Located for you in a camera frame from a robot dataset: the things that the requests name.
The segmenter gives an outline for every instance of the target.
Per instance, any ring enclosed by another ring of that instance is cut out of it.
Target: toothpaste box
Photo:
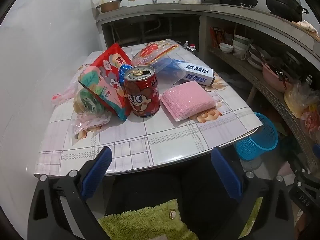
[[[184,80],[194,80],[201,85],[210,86],[214,81],[213,69],[203,67],[196,64],[183,62],[179,64],[186,70],[186,75],[182,78]]]

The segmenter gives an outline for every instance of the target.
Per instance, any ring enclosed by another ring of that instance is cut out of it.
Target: blue plastic basket
[[[246,161],[251,161],[264,152],[273,150],[278,144],[278,133],[273,123],[263,114],[255,114],[263,123],[263,129],[238,141],[235,145],[238,155]]]

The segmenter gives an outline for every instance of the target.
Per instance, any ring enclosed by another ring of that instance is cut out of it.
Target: can
[[[159,88],[153,67],[144,65],[128,69],[124,73],[124,89],[136,116],[148,117],[158,112]]]

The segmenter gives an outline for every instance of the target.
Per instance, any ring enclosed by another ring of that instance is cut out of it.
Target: pot handle
[[[302,12],[304,12],[305,14],[309,14],[309,11],[306,8],[303,7],[303,9],[305,10],[305,12],[304,11]]]

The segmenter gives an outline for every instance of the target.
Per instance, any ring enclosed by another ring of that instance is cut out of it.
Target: green towel
[[[176,211],[174,219],[170,219],[172,209]],[[112,240],[148,240],[162,235],[168,240],[198,240],[181,221],[176,199],[154,208],[108,215],[100,218],[99,223]]]

